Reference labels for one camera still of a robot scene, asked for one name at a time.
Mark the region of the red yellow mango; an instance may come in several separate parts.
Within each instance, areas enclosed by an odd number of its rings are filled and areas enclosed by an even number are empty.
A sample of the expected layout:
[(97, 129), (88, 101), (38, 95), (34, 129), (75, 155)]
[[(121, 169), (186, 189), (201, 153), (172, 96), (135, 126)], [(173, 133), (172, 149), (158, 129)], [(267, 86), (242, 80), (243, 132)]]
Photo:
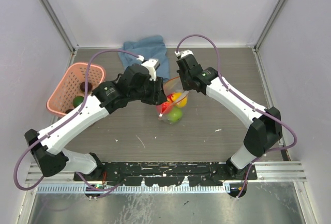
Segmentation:
[(164, 102), (161, 105), (161, 114), (163, 114), (163, 115), (169, 114), (171, 112), (172, 108), (173, 108), (172, 103), (170, 103), (170, 102)]

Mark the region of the clear orange zip bag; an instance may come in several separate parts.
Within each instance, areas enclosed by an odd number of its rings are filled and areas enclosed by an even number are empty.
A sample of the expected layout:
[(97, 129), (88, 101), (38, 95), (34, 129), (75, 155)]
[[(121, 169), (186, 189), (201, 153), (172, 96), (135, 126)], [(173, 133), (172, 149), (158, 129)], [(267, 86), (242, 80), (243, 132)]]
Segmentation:
[(158, 120), (175, 124), (183, 118), (190, 91), (183, 89), (180, 77), (170, 79), (165, 83), (163, 89), (167, 100), (156, 106)]

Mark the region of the yellow pear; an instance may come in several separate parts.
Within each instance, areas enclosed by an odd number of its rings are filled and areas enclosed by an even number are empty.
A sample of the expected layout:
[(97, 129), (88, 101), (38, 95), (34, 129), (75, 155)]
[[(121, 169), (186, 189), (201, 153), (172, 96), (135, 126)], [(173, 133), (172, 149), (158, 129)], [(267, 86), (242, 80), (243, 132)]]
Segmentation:
[(187, 105), (188, 96), (186, 93), (176, 92), (171, 95), (171, 100), (178, 108), (183, 108)]

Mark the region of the green apple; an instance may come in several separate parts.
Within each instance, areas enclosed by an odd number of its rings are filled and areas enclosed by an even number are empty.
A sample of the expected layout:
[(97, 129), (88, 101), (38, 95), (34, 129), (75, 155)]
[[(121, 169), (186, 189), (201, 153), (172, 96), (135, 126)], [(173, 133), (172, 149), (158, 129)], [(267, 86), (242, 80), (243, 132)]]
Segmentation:
[(183, 117), (183, 112), (178, 107), (173, 107), (172, 110), (167, 114), (167, 118), (170, 123), (176, 123), (182, 117)]

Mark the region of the dark brown fruit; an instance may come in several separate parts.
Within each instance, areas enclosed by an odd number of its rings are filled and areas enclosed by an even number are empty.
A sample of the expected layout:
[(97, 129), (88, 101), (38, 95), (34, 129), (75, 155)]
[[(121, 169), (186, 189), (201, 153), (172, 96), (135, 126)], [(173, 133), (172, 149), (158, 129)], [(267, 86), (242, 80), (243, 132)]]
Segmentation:
[(86, 86), (85, 82), (82, 82), (80, 83), (79, 89), (83, 93), (85, 93), (85, 90), (87, 89), (87, 93), (90, 94), (93, 89), (93, 85), (90, 82), (88, 82)]
[(71, 111), (73, 111), (73, 109), (67, 109), (67, 110), (65, 111), (65, 114), (69, 114)]

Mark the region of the red apple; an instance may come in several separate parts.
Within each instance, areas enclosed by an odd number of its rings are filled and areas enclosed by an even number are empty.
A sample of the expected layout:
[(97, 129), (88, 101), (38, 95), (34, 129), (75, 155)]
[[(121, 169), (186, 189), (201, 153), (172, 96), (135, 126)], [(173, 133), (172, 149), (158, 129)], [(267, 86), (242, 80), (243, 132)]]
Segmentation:
[(167, 102), (170, 102), (170, 103), (172, 103), (172, 102), (173, 102), (173, 99), (172, 99), (172, 97), (173, 97), (173, 93), (171, 93), (171, 94), (168, 94), (168, 95), (167, 95)]

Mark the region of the green fruit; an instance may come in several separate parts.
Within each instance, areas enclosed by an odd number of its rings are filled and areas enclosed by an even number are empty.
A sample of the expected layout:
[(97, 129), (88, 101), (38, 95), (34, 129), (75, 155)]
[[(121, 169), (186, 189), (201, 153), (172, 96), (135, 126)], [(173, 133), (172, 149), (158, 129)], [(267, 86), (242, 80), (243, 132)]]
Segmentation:
[(83, 96), (80, 96), (80, 95), (76, 96), (72, 101), (73, 107), (74, 108), (78, 107), (83, 101), (84, 101)]

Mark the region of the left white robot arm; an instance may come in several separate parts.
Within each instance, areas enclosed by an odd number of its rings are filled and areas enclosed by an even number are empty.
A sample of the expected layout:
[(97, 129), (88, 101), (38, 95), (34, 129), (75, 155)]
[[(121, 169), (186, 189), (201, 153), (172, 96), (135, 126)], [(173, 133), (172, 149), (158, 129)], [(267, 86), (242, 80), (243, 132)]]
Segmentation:
[(163, 79), (156, 74), (157, 59), (133, 64), (119, 74), (115, 81), (105, 81), (97, 86), (82, 104), (62, 117), (55, 124), (41, 130), (25, 133), (32, 155), (44, 177), (61, 171), (80, 172), (92, 181), (102, 178), (104, 165), (94, 153), (81, 154), (65, 146), (93, 123), (107, 117), (129, 102), (139, 100), (149, 105), (160, 105), (167, 100)]

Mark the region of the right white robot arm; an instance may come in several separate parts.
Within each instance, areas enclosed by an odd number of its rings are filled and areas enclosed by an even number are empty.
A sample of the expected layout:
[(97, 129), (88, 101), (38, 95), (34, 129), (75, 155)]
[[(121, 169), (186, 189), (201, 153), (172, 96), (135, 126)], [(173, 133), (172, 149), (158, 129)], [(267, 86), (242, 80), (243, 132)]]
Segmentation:
[(263, 156), (283, 137), (281, 124), (274, 120), (281, 119), (280, 111), (253, 102), (220, 77), (216, 69), (203, 69), (190, 50), (175, 52), (175, 55), (183, 89), (201, 92), (216, 100), (248, 128), (243, 145), (226, 161), (229, 177), (241, 178), (249, 163)]

